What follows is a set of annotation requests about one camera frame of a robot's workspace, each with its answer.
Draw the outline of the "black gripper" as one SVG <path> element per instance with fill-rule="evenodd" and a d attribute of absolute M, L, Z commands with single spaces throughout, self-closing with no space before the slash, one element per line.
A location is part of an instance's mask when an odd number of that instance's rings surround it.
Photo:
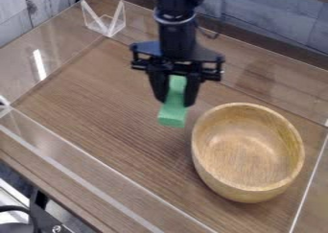
<path fill-rule="evenodd" d="M 160 39 L 133 43 L 132 66 L 149 73 L 155 96 L 165 102 L 169 76 L 188 76 L 185 107 L 195 105 L 201 82 L 223 80 L 226 58 L 222 53 L 205 48 L 197 41 L 195 17 L 185 19 L 156 16 Z"/>

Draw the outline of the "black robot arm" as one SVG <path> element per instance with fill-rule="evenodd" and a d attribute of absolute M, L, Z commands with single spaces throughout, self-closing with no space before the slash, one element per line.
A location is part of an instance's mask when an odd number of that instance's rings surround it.
<path fill-rule="evenodd" d="M 155 19 L 160 39 L 133 43 L 132 67 L 144 71 L 155 96 L 165 102 L 169 77 L 187 78 L 184 107 L 195 105 L 199 89 L 205 81 L 223 80 L 224 55 L 205 48 L 197 41 L 196 11 L 205 0 L 157 0 Z"/>

